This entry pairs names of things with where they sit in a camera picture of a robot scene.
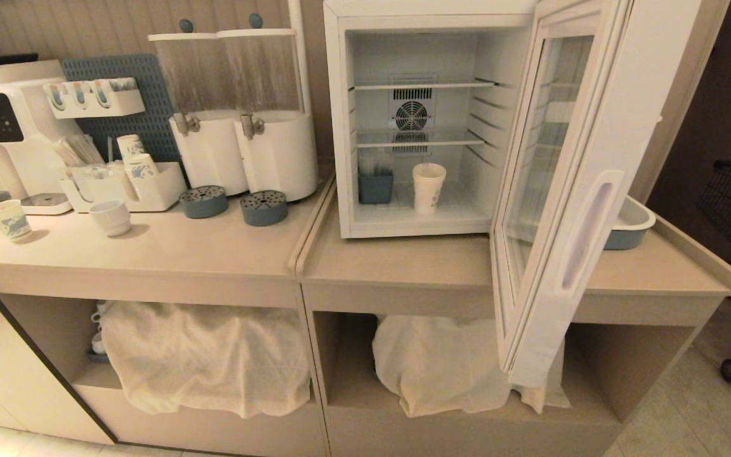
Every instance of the fridge door handle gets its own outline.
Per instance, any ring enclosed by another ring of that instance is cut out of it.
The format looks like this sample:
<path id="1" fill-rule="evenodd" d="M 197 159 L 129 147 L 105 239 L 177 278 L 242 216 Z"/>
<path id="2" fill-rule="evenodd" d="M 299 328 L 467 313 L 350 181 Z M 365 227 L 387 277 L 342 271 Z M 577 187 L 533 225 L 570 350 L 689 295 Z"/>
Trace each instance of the fridge door handle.
<path id="1" fill-rule="evenodd" d="M 623 177 L 622 170 L 606 170 L 600 173 L 591 186 L 592 191 L 588 193 L 581 206 L 583 216 L 574 226 L 558 270 L 559 282 L 555 291 L 558 297 L 574 296 L 577 284 L 591 259 L 591 245 L 605 228 L 604 222 L 609 219 L 609 212 L 612 209 L 619 211 L 619 208 L 611 208 L 611 202 L 617 196 Z"/>

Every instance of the cloth bag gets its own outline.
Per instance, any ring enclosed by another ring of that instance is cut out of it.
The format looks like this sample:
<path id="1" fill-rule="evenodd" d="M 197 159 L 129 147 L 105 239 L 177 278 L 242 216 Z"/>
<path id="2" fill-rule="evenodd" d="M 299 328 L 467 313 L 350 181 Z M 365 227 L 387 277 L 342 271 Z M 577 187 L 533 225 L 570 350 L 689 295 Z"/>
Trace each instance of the cloth bag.
<path id="1" fill-rule="evenodd" d="M 380 321 L 372 342 L 377 377 L 400 397 L 408 417 L 499 408 L 511 390 L 537 413 L 544 406 L 570 407 L 560 387 L 563 347 L 546 387 L 524 388 L 501 371 L 493 319 L 389 315 Z"/>
<path id="2" fill-rule="evenodd" d="M 293 310 L 113 301 L 100 323 L 125 396 L 148 414 L 284 416 L 310 399 Z"/>

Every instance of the gray pegboard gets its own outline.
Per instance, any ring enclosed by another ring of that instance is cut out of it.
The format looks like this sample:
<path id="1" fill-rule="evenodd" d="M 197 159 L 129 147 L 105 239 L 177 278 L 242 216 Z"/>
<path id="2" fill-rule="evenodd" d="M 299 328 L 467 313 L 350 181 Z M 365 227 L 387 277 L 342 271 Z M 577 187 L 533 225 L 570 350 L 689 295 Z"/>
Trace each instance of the gray pegboard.
<path id="1" fill-rule="evenodd" d="M 168 119 L 174 110 L 168 100 L 165 80 L 162 78 L 157 57 L 151 54 L 112 55 L 92 58 L 68 58 L 64 60 L 63 72 L 68 81 L 90 81 L 99 78 L 132 77 L 145 104 L 145 112 L 129 116 L 90 117 L 76 119 L 85 133 L 92 135 L 96 147 L 104 156 L 107 154 L 107 137 L 137 133 L 142 139 L 145 151 L 155 162 L 179 162 L 180 151 L 176 148 L 174 134 Z M 114 157 L 119 157 L 117 142 L 114 142 Z"/>

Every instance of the paper cup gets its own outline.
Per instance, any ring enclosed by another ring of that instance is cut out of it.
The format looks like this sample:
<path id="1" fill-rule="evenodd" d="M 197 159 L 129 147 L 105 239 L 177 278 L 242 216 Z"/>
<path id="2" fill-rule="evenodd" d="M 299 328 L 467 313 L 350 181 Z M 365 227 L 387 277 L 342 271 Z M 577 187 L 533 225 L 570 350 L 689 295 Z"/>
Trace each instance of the paper cup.
<path id="1" fill-rule="evenodd" d="M 124 159 L 126 174 L 129 179 L 146 179 L 157 176 L 160 171 L 148 154 L 135 154 Z"/>
<path id="2" fill-rule="evenodd" d="M 21 200 L 0 202 L 0 231 L 11 241 L 20 240 L 32 232 L 21 208 Z"/>
<path id="3" fill-rule="evenodd" d="M 145 154 L 145 147 L 143 142 L 140 141 L 140 136 L 137 134 L 118 136 L 117 147 L 120 150 L 120 156 L 122 156 L 122 161 L 124 162 L 131 156 Z"/>
<path id="4" fill-rule="evenodd" d="M 131 214 L 122 200 L 94 204 L 89 213 L 107 237 L 116 237 L 131 230 Z"/>
<path id="5" fill-rule="evenodd" d="M 414 167 L 414 209 L 419 214 L 433 214 L 442 193 L 447 169 L 438 164 L 418 164 Z"/>

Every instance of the white organizer tray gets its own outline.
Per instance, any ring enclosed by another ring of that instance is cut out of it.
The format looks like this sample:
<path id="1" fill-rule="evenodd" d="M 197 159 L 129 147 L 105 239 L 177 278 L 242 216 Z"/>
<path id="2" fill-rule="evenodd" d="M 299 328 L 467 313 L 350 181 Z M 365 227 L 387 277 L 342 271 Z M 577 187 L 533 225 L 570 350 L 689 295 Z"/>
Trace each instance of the white organizer tray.
<path id="1" fill-rule="evenodd" d="M 130 212 L 165 211 L 186 191 L 185 179 L 177 162 L 159 162 L 157 169 L 157 176 L 129 179 L 134 194 L 125 188 L 125 180 L 120 177 L 88 180 L 92 201 L 84 199 L 73 180 L 61 180 L 61 188 L 77 212 L 89 212 L 95 203 L 114 199 L 123 200 Z"/>
<path id="2" fill-rule="evenodd" d="M 145 111 L 143 98 L 140 96 L 140 90 L 121 90 L 119 92 L 110 92 L 109 98 L 111 105 L 104 108 L 98 103 L 98 96 L 93 92 L 85 93 L 85 107 L 81 107 L 75 101 L 75 95 L 72 93 L 62 93 L 61 97 L 64 102 L 64 109 L 59 110 L 52 102 L 47 103 L 53 110 L 55 119 L 78 119 L 82 117 L 114 117 L 126 116 L 130 114 L 142 113 Z"/>

